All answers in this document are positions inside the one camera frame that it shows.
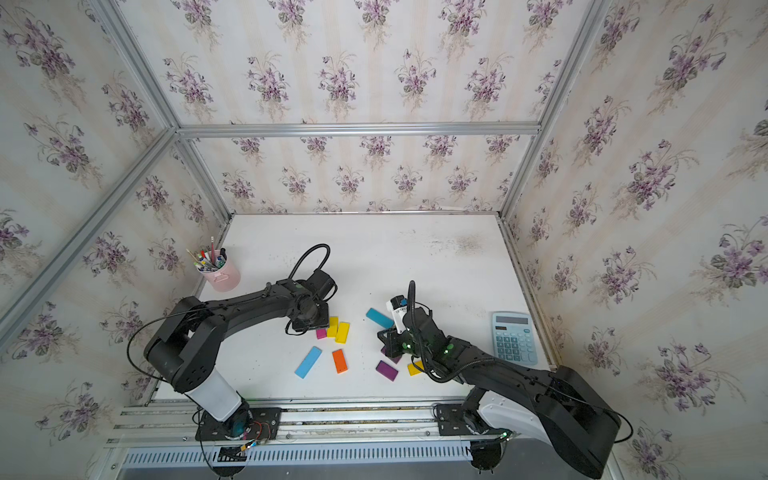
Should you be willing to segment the yellow block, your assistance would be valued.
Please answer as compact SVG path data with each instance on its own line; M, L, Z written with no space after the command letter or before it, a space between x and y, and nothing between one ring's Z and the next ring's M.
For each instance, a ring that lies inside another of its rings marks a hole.
M337 317L330 317L329 318L329 327L327 328L327 337L328 338L335 338L338 332L338 325L339 320Z
M349 331L350 324L347 322L340 322L337 326L335 342L338 344L345 344L348 339Z

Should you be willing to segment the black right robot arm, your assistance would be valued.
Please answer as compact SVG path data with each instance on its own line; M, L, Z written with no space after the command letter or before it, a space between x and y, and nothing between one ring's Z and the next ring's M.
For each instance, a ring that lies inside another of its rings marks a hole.
M471 433L498 442L520 433L551 446L578 473L603 476L622 417L578 372L565 366L539 370L490 355L444 334L426 305L402 295L387 308L395 324L378 334L385 354L410 356L435 383L470 386L461 416Z

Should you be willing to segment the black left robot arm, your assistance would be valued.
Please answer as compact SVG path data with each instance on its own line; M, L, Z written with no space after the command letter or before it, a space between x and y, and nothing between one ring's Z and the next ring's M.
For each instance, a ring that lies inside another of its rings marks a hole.
M307 279L287 278L229 299L191 296L161 322L144 358L173 390L190 397L209 417L232 430L246 426L248 403L216 369L222 343L261 323L285 318L302 335L329 326L328 301L336 282L321 269Z

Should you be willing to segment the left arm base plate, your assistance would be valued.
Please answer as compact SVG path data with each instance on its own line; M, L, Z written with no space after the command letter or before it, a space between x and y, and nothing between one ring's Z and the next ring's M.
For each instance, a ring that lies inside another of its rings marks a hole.
M238 409L226 421L218 421L202 410L195 420L195 439L202 442L275 440L283 410L280 408Z

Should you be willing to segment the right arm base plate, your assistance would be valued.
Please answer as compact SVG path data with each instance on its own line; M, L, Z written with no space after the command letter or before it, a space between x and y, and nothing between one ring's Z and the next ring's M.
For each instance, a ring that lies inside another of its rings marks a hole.
M492 436L515 438L511 430L491 427L478 413L465 409L460 403L438 403L432 405L432 415L441 437Z

